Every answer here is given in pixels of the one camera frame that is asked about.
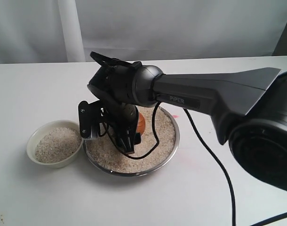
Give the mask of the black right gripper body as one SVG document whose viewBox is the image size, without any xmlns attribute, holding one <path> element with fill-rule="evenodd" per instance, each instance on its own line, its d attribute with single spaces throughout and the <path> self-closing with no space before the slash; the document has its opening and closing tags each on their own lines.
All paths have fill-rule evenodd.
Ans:
<svg viewBox="0 0 287 226">
<path fill-rule="evenodd" d="M 135 145 L 141 142 L 141 135 L 137 132 L 139 111 L 135 105 L 111 105 L 102 103 L 101 115 L 112 134 L 106 129 L 114 146 L 122 154 L 134 154 Z"/>
</svg>

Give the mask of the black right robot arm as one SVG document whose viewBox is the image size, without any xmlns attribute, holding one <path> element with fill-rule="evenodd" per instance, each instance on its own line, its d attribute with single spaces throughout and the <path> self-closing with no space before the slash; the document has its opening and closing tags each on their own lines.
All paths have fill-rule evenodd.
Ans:
<svg viewBox="0 0 287 226">
<path fill-rule="evenodd" d="M 165 74 L 158 67 L 92 52 L 100 69 L 88 83 L 123 132 L 137 123 L 136 106 L 168 103 L 209 115 L 220 144 L 253 177 L 287 191 L 287 71 L 265 67 L 237 73 Z"/>
</svg>

